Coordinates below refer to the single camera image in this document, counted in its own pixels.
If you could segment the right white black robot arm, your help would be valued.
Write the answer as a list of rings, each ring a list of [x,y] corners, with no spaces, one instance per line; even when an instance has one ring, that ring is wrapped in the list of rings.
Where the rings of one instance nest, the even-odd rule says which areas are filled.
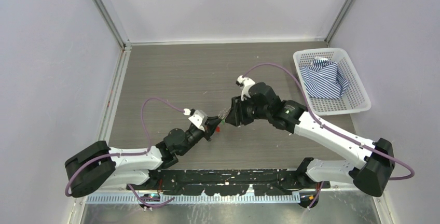
[[[271,86],[245,77],[236,82],[241,94],[232,98],[226,123],[239,127],[266,120],[278,130],[306,137],[339,154],[340,161],[305,158],[298,167],[297,183],[303,188],[315,182],[335,181],[355,185],[363,193],[380,197],[395,168],[390,141],[374,142],[347,132],[318,117],[293,100],[281,100]]]

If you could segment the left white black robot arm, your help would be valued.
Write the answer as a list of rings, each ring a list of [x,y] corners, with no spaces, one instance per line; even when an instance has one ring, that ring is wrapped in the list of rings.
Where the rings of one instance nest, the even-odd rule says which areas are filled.
[[[186,131],[172,129],[150,148],[119,149],[97,141],[65,161],[68,182],[64,193],[81,198],[100,188],[118,185],[155,189],[159,176],[154,171],[175,165],[179,156],[202,139],[210,141],[221,121],[219,117],[207,117],[201,128],[192,123]]]

